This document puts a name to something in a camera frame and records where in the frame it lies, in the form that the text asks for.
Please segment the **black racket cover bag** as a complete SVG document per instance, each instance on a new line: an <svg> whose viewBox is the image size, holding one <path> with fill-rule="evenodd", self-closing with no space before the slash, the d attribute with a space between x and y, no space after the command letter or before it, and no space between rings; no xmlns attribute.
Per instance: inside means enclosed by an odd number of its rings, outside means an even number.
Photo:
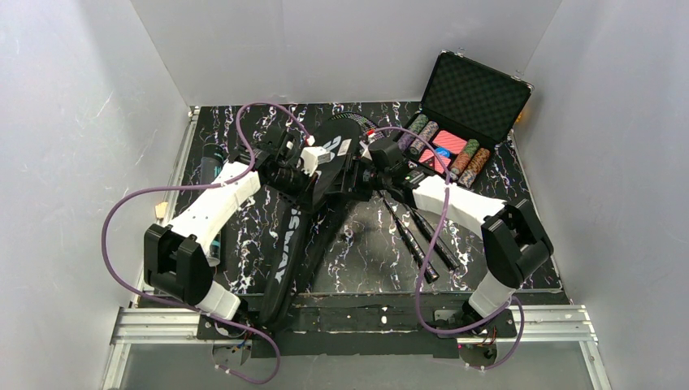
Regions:
<svg viewBox="0 0 689 390"><path fill-rule="evenodd" d="M287 202L279 223L279 254L266 278L258 322L275 329L282 323L293 297L303 292L322 260L328 241L342 223L351 194L352 177L364 127L354 113L334 115L315 132L315 144L327 151L329 162L320 164L304 184L295 176L271 171L268 185Z"/></svg>

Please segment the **clear shuttlecock tube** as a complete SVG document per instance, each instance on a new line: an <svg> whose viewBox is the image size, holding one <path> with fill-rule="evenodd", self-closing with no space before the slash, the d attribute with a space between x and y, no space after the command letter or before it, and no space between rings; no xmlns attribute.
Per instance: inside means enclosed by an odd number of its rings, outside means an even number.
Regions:
<svg viewBox="0 0 689 390"><path fill-rule="evenodd" d="M217 178L223 168L224 160L224 150L220 145L204 145L201 157L201 184L211 184ZM222 238L223 230L220 230L210 243L210 252L207 255L207 260L211 267L217 267L221 263Z"/></svg>

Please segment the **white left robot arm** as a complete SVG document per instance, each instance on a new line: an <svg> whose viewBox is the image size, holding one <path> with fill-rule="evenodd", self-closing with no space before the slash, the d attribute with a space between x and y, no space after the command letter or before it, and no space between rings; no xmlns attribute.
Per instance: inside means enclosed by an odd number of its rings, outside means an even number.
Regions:
<svg viewBox="0 0 689 390"><path fill-rule="evenodd" d="M241 300L214 279L207 259L212 240L265 185L292 201L310 202L319 167L331 159L313 136L298 144L287 132L231 152L219 175L204 185L191 206L168 225L153 224L145 232L145 282L203 313L233 319Z"/></svg>

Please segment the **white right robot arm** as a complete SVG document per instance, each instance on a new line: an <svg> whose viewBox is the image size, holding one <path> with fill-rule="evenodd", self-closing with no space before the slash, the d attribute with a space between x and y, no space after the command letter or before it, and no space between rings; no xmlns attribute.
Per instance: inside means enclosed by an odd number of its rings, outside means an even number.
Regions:
<svg viewBox="0 0 689 390"><path fill-rule="evenodd" d="M487 274L462 310L473 322L496 316L553 255L553 244L527 199L505 201L446 183L407 159L389 139L369 146L336 139L328 151L331 160L342 165L344 193L369 199L382 189L404 205L443 215L481 236Z"/></svg>

